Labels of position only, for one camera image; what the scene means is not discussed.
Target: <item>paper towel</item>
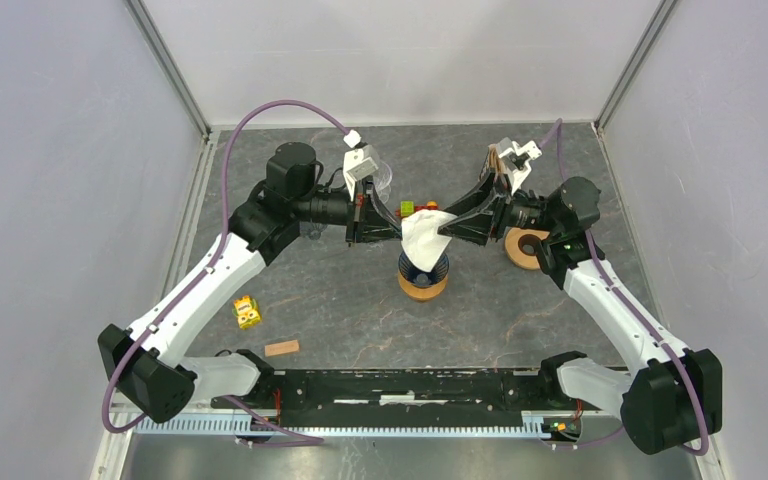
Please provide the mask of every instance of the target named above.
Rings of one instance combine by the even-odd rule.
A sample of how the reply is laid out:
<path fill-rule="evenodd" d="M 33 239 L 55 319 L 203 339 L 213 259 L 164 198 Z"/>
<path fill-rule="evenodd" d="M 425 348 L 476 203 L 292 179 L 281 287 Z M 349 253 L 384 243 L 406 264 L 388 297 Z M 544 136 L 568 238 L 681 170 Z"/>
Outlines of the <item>paper towel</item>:
<path fill-rule="evenodd" d="M 440 210 L 420 210 L 402 220 L 402 249 L 422 271 L 430 272 L 443 255 L 452 237 L 438 235 L 437 229 L 455 218 Z"/>

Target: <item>gray floor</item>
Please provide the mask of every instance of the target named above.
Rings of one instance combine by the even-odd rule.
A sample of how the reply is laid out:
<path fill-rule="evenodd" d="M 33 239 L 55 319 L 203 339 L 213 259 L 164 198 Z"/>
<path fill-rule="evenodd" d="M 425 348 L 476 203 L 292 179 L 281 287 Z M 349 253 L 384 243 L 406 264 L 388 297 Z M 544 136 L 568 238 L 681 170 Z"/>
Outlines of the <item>gray floor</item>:
<path fill-rule="evenodd" d="M 540 139 L 550 125 L 448 125 L 359 129 L 393 169 L 388 206 L 400 200 L 441 206 L 475 183 L 487 145 L 509 136 Z M 220 229 L 219 172 L 228 134 L 221 137 L 199 218 L 190 266 Z M 229 173 L 232 209 L 265 175 L 266 160 L 288 141 L 311 144 L 326 166 L 340 166 L 345 147 L 336 129 L 243 132 Z M 640 263 L 599 144 L 587 124 L 566 125 L 563 149 L 571 175 L 591 179 L 601 190 L 602 219 L 593 228 L 628 288 L 651 308 Z M 532 163 L 526 187 L 550 193 L 559 183 L 554 147 Z M 397 242 L 348 249 L 344 229 L 330 227 L 318 241 L 299 239 L 239 296 L 260 303 L 264 321 L 241 331 L 230 302 L 193 343 L 190 355 L 223 348 L 263 352 L 270 343 L 298 339 L 301 352 L 270 358 L 279 368 L 499 366 L 525 367 L 569 350 L 597 362 L 621 364 L 596 324 L 539 272 L 511 264 L 502 244 L 480 248 L 454 241 L 449 285 L 436 300 L 419 304 L 396 282 Z"/>
<path fill-rule="evenodd" d="M 585 439 L 616 428 L 586 418 Z M 329 438 L 311 448 L 249 450 L 229 437 L 136 435 L 123 479 L 554 479 L 698 480 L 693 457 L 672 449 L 647 456 L 627 436 L 577 452 L 532 440 Z"/>

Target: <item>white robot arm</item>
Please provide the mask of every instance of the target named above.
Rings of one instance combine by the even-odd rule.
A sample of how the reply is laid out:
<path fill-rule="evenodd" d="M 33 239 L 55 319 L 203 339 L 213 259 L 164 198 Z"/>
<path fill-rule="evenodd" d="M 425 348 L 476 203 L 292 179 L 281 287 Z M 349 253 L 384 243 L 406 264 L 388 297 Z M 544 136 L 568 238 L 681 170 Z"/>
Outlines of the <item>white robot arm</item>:
<path fill-rule="evenodd" d="M 497 149 L 505 156 L 532 159 L 539 155 L 527 147 L 511 144 Z M 259 359 L 239 354 L 189 358 L 187 349 L 225 302 L 299 236 L 300 221 L 343 225 L 349 243 L 401 238 L 399 220 L 374 189 L 375 159 L 368 145 L 358 145 L 346 155 L 344 174 L 346 183 L 352 185 L 352 194 L 347 195 L 342 188 L 316 185 L 312 148 L 301 143 L 279 147 L 267 163 L 261 190 L 253 192 L 230 218 L 224 251 L 217 251 L 218 238 L 199 264 L 150 312 L 126 330 L 110 325 L 99 336 L 110 378 L 125 351 L 146 329 L 150 331 L 124 367 L 119 390 L 157 423 L 171 419 L 190 401 L 249 394 L 260 376 Z M 527 175 L 527 162 L 518 168 Z M 635 444 L 647 453 L 698 438 L 687 389 L 662 348 L 669 345 L 683 354 L 682 365 L 695 390 L 701 392 L 708 430 L 718 431 L 722 408 L 719 361 L 708 350 L 693 352 L 670 334 L 623 286 L 608 261 L 593 258 L 592 252 L 600 258 L 602 253 L 594 245 L 588 249 L 585 232 L 599 219 L 598 189 L 590 181 L 574 177 L 548 197 L 538 197 L 518 185 L 512 188 L 517 180 L 513 177 L 516 175 L 498 162 L 487 165 L 479 183 L 443 210 L 451 220 L 438 228 L 438 235 L 485 245 L 501 238 L 509 227 L 548 231 L 536 248 L 541 270 L 593 317 L 627 366 L 627 372 L 608 369 L 579 352 L 551 357 L 542 362 L 539 372 L 547 397 L 581 399 L 621 419 Z M 208 267 L 217 254 L 219 260 Z M 159 313 L 202 272 L 206 272 L 204 278 L 154 326 Z M 629 305 L 642 312 L 657 337 Z"/>

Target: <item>clear plastic cup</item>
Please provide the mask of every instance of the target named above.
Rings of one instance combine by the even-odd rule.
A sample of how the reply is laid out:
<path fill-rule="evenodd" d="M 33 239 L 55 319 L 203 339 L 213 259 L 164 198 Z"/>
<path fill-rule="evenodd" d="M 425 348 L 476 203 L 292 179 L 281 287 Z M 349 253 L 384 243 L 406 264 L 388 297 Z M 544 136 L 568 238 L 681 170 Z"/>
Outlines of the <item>clear plastic cup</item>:
<path fill-rule="evenodd" d="M 383 160 L 378 161 L 378 170 L 372 174 L 375 192 L 383 203 L 390 199 L 390 181 L 393 180 L 393 169 Z"/>

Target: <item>purple cable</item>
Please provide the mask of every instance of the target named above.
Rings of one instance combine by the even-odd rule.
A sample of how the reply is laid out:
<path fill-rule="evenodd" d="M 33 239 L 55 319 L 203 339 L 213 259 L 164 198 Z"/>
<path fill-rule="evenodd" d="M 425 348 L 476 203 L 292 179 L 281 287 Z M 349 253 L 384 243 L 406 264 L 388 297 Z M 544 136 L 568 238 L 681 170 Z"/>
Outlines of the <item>purple cable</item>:
<path fill-rule="evenodd" d="M 255 448 L 278 448 L 278 447 L 311 447 L 314 445 L 320 445 L 322 442 L 325 441 L 323 438 L 319 437 L 311 437 L 308 435 L 302 435 L 301 433 L 293 432 L 290 430 L 287 430 L 286 428 L 271 423 L 269 420 L 261 417 L 258 415 L 254 410 L 251 409 L 248 405 L 241 402 L 239 399 L 232 395 L 225 395 L 222 398 L 225 400 L 228 400 L 229 402 L 233 403 L 235 406 L 243 409 L 246 413 L 252 416 L 255 420 L 262 423 L 265 427 L 269 428 L 272 431 L 283 433 L 284 435 L 287 435 L 289 437 L 294 438 L 300 438 L 301 441 L 298 442 L 283 442 L 283 443 L 252 443 L 251 446 Z"/>
<path fill-rule="evenodd" d="M 547 133 L 546 136 L 543 137 L 543 140 L 540 141 L 539 146 L 540 146 L 540 149 L 542 150 L 549 144 L 553 136 L 557 138 L 556 154 L 558 158 L 558 168 L 561 171 L 561 178 L 563 180 L 566 180 L 567 169 L 566 169 L 566 165 L 564 164 L 563 156 L 561 154 L 561 124 L 562 123 L 563 123 L 562 119 L 560 118 L 557 119 L 555 121 L 555 124 L 552 125 L 552 129 L 549 130 L 549 133 Z M 664 352 L 667 354 L 668 357 L 670 357 L 670 361 L 672 361 L 673 365 L 676 366 L 676 370 L 678 370 L 678 374 L 681 377 L 682 383 L 684 383 L 685 387 L 687 388 L 687 393 L 690 396 L 690 404 L 693 406 L 693 413 L 696 416 L 696 423 L 699 426 L 699 439 L 701 441 L 701 445 L 699 446 L 698 450 L 688 447 L 686 445 L 681 445 L 681 448 L 696 456 L 705 455 L 706 453 L 708 453 L 708 448 L 710 446 L 710 440 L 708 438 L 708 426 L 707 426 L 708 424 L 705 422 L 705 414 L 702 412 L 702 405 L 699 402 L 699 395 L 696 393 L 696 388 L 693 386 L 693 382 L 690 380 L 690 375 L 687 373 L 687 369 L 684 367 L 684 364 L 681 363 L 681 360 L 679 360 L 678 355 L 675 353 L 672 347 L 667 343 L 661 343 L 664 341 L 664 337 L 660 333 L 658 333 L 658 330 L 655 327 L 653 327 L 648 320 L 646 320 L 646 317 L 643 315 L 643 313 L 634 305 L 634 303 L 632 303 L 632 301 L 622 292 L 622 290 L 614 286 L 614 282 L 611 280 L 610 275 L 608 275 L 608 273 L 605 271 L 605 267 L 602 265 L 602 261 L 599 260 L 599 256 L 596 254 L 596 244 L 593 241 L 593 234 L 590 233 L 590 230 L 587 230 L 586 232 L 584 232 L 584 235 L 587 238 L 587 248 L 590 250 L 590 256 L 593 258 L 593 264 L 596 265 L 596 269 L 599 271 L 599 275 L 602 276 L 602 279 L 608 285 L 608 288 L 611 289 L 611 291 L 614 293 L 614 295 L 616 295 L 616 297 L 620 300 L 620 302 L 622 302 L 623 305 L 625 305 L 625 307 L 632 313 L 632 315 L 634 315 L 637 321 L 640 322 L 641 325 L 643 325 L 643 328 L 645 328 L 646 331 L 649 332 L 649 334 L 652 336 L 652 338 L 654 338 L 655 341 L 658 342 L 661 348 L 664 349 Z M 575 448 L 572 446 L 567 446 L 563 449 L 573 450 L 578 448 L 600 445 L 606 442 L 607 440 L 614 438 L 621 431 L 623 431 L 622 427 L 620 427 L 619 430 L 608 435 L 607 437 L 576 445 Z"/>
<path fill-rule="evenodd" d="M 164 307 L 163 310 L 161 310 L 160 313 L 157 314 L 157 317 L 151 322 L 150 326 L 153 325 L 156 327 L 160 325 L 163 322 L 163 320 L 166 318 L 166 316 L 169 315 L 169 312 L 171 312 L 172 309 L 175 308 L 181 302 L 181 300 L 184 299 L 184 297 L 186 297 L 191 291 L 193 291 L 193 289 L 196 288 L 196 285 L 198 285 L 199 282 L 201 282 L 201 280 L 205 276 L 207 276 L 207 269 L 212 268 L 214 265 L 216 265 L 216 262 L 219 261 L 219 258 L 221 257 L 220 254 L 225 251 L 225 244 L 227 243 L 227 240 L 228 240 L 228 218 L 230 216 L 230 212 L 228 211 L 229 210 L 228 209 L 228 164 L 231 163 L 231 148 L 234 146 L 234 142 L 237 140 L 237 137 L 240 136 L 240 132 L 243 130 L 243 127 L 245 127 L 246 124 L 249 123 L 252 118 L 256 117 L 258 114 L 260 114 L 265 110 L 269 110 L 270 108 L 284 106 L 284 105 L 306 108 L 314 113 L 319 114 L 322 118 L 331 122 L 335 127 L 337 127 L 343 133 L 343 135 L 348 135 L 349 133 L 348 128 L 346 128 L 342 123 L 338 122 L 336 118 L 332 117 L 321 108 L 306 102 L 301 102 L 299 100 L 276 100 L 274 102 L 265 103 L 255 108 L 254 110 L 252 110 L 248 115 L 245 116 L 245 118 L 240 120 L 240 123 L 237 125 L 237 128 L 235 128 L 234 131 L 231 133 L 231 138 L 228 139 L 228 143 L 225 145 L 225 155 L 222 159 L 222 232 L 220 234 L 220 239 L 219 239 L 219 248 L 216 249 L 217 254 L 213 255 L 210 258 L 210 260 L 207 262 L 205 269 L 199 272 L 198 275 L 196 275 L 193 278 L 193 280 L 190 283 L 188 283 L 187 286 L 185 286 L 178 293 L 178 295 L 175 295 L 175 297 L 166 305 L 166 307 Z M 116 364 L 116 368 L 113 369 L 113 374 L 110 376 L 110 381 L 107 383 L 107 388 L 104 391 L 104 400 L 102 401 L 102 404 L 101 404 L 101 423 L 104 424 L 104 428 L 106 428 L 107 431 L 111 433 L 127 432 L 128 430 L 136 426 L 138 423 L 140 423 L 143 420 L 143 418 L 145 418 L 145 414 L 141 413 L 137 418 L 135 418 L 131 422 L 121 427 L 117 427 L 116 425 L 113 425 L 113 422 L 110 421 L 110 403 L 113 400 L 113 393 L 116 391 L 116 385 L 119 384 L 119 379 L 122 377 L 122 373 L 125 370 L 125 366 L 128 365 L 128 363 L 134 357 L 134 354 L 137 353 L 137 350 L 148 339 L 149 335 L 151 335 L 151 331 L 147 327 L 146 330 L 137 338 L 137 340 L 125 352 L 125 355 L 122 356 L 122 359 L 119 360 L 119 363 Z"/>

